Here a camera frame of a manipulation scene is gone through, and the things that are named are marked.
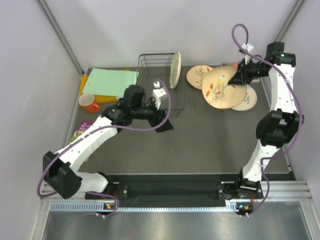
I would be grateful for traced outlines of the cream plate with sprig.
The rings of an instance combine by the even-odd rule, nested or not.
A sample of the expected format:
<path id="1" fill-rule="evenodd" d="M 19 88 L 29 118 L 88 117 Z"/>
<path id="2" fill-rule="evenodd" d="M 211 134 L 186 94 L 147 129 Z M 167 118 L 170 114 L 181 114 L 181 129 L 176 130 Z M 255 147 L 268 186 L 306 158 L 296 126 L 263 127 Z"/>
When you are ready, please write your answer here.
<path id="1" fill-rule="evenodd" d="M 169 84 L 171 89 L 174 89 L 179 82 L 181 68 L 182 68 L 182 56 L 179 51 L 176 51 L 173 54 L 171 68 L 170 68 Z"/>

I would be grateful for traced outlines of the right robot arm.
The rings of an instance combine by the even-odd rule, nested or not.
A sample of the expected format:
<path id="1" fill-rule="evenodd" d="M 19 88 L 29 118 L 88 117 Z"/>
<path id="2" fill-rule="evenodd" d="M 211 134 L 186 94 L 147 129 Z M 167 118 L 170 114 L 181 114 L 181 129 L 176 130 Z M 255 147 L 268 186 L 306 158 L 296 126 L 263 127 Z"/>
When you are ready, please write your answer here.
<path id="1" fill-rule="evenodd" d="M 271 82 L 270 111 L 256 127 L 257 144 L 249 162 L 240 170 L 235 183 L 227 184 L 220 191 L 228 199 L 257 195 L 261 189 L 264 170 L 278 151 L 296 139 L 304 123 L 300 104 L 293 91 L 296 56 L 284 52 L 285 44 L 275 41 L 267 45 L 265 58 L 255 57 L 243 45 L 240 49 L 250 57 L 243 59 L 229 85 L 248 85 L 255 78 L 269 77 Z"/>

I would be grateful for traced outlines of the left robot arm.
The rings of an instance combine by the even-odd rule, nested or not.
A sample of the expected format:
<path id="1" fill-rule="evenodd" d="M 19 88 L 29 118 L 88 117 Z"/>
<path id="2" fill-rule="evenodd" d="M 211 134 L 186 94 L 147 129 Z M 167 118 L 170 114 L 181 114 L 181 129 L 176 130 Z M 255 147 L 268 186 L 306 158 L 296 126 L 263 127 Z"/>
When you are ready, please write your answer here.
<path id="1" fill-rule="evenodd" d="M 161 108 L 162 101 L 171 101 L 166 84 L 161 80 L 155 81 L 152 96 L 148 100 L 145 100 L 145 96 L 142 86 L 130 85 L 123 97 L 105 108 L 76 140 L 55 153 L 48 151 L 43 156 L 40 180 L 63 199 L 69 199 L 78 192 L 109 198 L 114 187 L 106 176 L 79 171 L 90 155 L 121 130 L 138 131 L 130 126 L 133 120 L 148 121 L 148 130 L 157 133 L 174 128 L 169 121 L 172 104 L 169 102 L 168 108 Z"/>

